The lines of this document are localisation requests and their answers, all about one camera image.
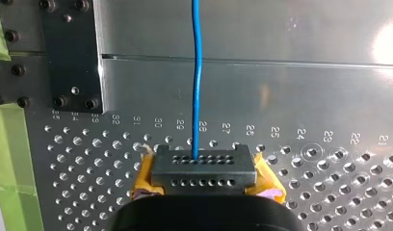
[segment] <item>printed number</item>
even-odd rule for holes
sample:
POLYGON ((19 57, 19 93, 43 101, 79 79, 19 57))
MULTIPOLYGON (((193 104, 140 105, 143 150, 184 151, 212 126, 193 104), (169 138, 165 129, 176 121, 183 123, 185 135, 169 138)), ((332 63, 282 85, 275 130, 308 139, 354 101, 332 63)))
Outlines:
POLYGON ((139 116, 134 116, 133 120, 134 120, 134 122, 133 122, 134 125, 140 125, 142 122, 142 118, 139 116))
POLYGON ((176 120, 176 129, 177 130, 184 130, 185 126, 185 121, 183 119, 177 119, 176 120))
POLYGON ((208 125, 208 122, 206 121, 200 121, 199 122, 199 132, 206 132, 208 128, 206 127, 208 125))
POLYGON ((378 145, 386 145, 386 142, 389 140, 389 136, 380 135, 380 141, 378 145))
POLYGON ((162 118, 154 118, 154 127, 156 128, 162 128, 163 127, 163 119, 162 118))
POLYGON ((271 137, 272 138, 279 138, 280 137, 280 128, 279 127, 272 127, 271 129, 271 137))
POLYGON ((247 136, 254 136, 254 125, 247 125, 247 136))
POLYGON ((92 114, 92 122, 93 123, 100 122, 100 119, 98 118, 98 114, 92 114))
POLYGON ((307 133, 305 129, 298 129, 298 140, 304 140, 304 135, 307 133))
POLYGON ((354 145, 359 144, 359 139, 360 138, 361 138, 361 134, 359 134, 359 133, 352 133, 351 134, 350 144, 354 144, 354 145))
POLYGON ((331 142, 332 141, 332 135, 334 135, 334 133, 332 131, 325 131, 325 136, 323 138, 324 142, 331 142))
POLYGON ((119 125, 119 115, 112 115, 112 124, 119 125))
POLYGON ((77 116, 79 116, 79 113, 71 113, 71 120, 79 121, 79 118, 77 116))
POLYGON ((223 123, 223 133, 230 134, 230 123, 223 123))
POLYGON ((52 110, 53 114, 53 119, 61 119, 61 116, 59 115, 59 111, 52 110))

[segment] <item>metal surface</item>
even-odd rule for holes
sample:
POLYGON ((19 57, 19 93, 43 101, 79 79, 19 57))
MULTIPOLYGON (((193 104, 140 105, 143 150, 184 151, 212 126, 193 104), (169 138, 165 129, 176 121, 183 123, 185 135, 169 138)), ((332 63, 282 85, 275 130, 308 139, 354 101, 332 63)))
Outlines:
POLYGON ((166 194, 243 194, 255 182, 249 148, 239 144, 235 150, 199 150, 198 160, 190 150, 159 145, 151 172, 152 185, 166 194))
MULTIPOLYGON (((190 2, 100 5, 106 54, 194 56, 190 2)), ((393 0, 216 0, 200 12, 204 58, 393 64, 393 0)))
MULTIPOLYGON (((266 147, 286 206, 309 230, 393 231, 393 65, 384 65, 393 64, 393 0, 202 4, 209 59, 200 147, 266 147)), ((105 115, 52 111, 44 57, 0 63, 0 93, 31 98, 26 114, 46 230, 102 230, 110 211, 129 200, 140 143, 170 136, 172 148, 190 149, 194 65, 180 58, 193 56, 187 6, 101 2, 101 49, 116 59, 104 61, 115 98, 105 115), (21 78, 11 75, 17 63, 27 68, 21 78)))
POLYGON ((52 1, 41 7, 54 108, 78 113, 107 111, 93 1, 52 1))

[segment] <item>metal bracket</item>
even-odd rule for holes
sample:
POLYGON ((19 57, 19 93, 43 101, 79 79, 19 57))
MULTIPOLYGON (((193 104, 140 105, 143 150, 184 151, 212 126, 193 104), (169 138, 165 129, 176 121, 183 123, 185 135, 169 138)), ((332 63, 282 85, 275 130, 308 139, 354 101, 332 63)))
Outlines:
POLYGON ((243 194, 256 183, 256 171, 247 145, 235 150, 200 150, 191 160, 190 150, 170 150, 159 145, 151 184, 166 194, 243 194))
POLYGON ((107 111, 92 0, 40 0, 43 35, 58 111, 107 111))

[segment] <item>blue wire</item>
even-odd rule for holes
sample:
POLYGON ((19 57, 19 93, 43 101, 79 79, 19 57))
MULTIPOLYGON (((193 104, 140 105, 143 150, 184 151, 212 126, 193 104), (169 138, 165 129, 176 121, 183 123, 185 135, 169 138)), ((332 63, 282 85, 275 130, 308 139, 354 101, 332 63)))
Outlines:
POLYGON ((193 0, 193 28, 195 46, 194 96, 193 96, 193 159, 198 158, 200 77, 202 73, 202 38, 200 34, 199 0, 193 0))

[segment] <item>perforated metal plate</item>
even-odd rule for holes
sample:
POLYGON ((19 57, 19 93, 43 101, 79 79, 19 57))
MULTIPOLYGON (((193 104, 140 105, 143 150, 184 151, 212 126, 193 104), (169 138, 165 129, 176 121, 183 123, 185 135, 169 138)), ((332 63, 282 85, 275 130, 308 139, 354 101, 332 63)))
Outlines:
MULTIPOLYGON (((152 1, 116 2, 101 4, 107 35, 103 48, 118 53, 104 56, 115 111, 106 115, 52 111, 44 56, 30 53, 30 57, 0 63, 0 93, 9 101, 25 95, 32 99, 26 115, 46 230, 104 229, 113 211, 130 200, 127 195, 140 166, 142 143, 190 148, 194 64, 183 57, 190 57, 191 48, 182 52, 182 48, 175 50, 162 42, 158 49, 151 49, 149 41, 167 40, 155 37, 149 27, 126 26, 126 20, 136 20, 139 25, 176 21, 150 13, 147 4, 152 1), (118 13, 118 9, 136 14, 118 13), (129 48, 118 47, 115 41, 121 40, 127 40, 124 44, 129 48), (11 65, 17 63, 26 66, 21 78, 11 75, 11 65)), ((250 150, 264 151, 288 191, 286 206, 305 229, 393 231, 393 65, 385 65, 393 64, 393 46, 384 46, 391 41, 388 33, 393 32, 393 1, 378 7, 375 1, 363 1, 363 12, 371 12, 365 15, 357 11, 358 1, 334 2, 334 9, 349 9, 345 17, 342 11, 330 10, 331 2, 315 2, 314 11, 298 8, 297 1, 240 3, 243 12, 250 12, 249 6, 266 5, 268 13, 249 16, 262 22, 260 25, 266 23, 266 32, 272 33, 250 37, 251 44, 262 46, 242 52, 242 57, 235 52, 230 57, 235 60, 226 59, 226 51, 234 44, 229 37, 222 37, 218 28, 205 31, 205 37, 215 32, 224 39, 207 42, 208 47, 216 48, 209 49, 211 55, 203 70, 200 147, 230 149, 238 142, 249 145, 250 150), (275 23, 261 17, 280 18, 280 13, 291 16, 275 23), (355 23, 365 34, 351 33, 353 27, 344 26, 364 22, 366 17, 374 18, 375 26, 355 23), (331 22, 336 26, 329 27, 331 22), (291 38, 280 43, 260 43, 286 34, 291 38), (325 41, 326 35, 329 42, 316 42, 325 41), (313 40, 297 43, 297 38, 304 41, 308 37, 313 40), (254 53, 256 48, 263 50, 254 53), (250 55, 257 60, 239 60, 250 55)), ((170 1, 166 3, 182 13, 170 1)), ((238 15, 235 1, 228 7, 219 7, 224 3, 216 1, 204 4, 219 4, 218 11, 238 15)), ((233 20, 242 20, 225 22, 220 14, 209 15, 203 28, 218 24, 231 28, 227 32, 235 31, 233 20)), ((176 29, 167 35, 172 41, 182 38, 179 42, 185 42, 190 25, 174 25, 176 29)), ((258 30, 251 25, 243 27, 245 32, 258 30)))

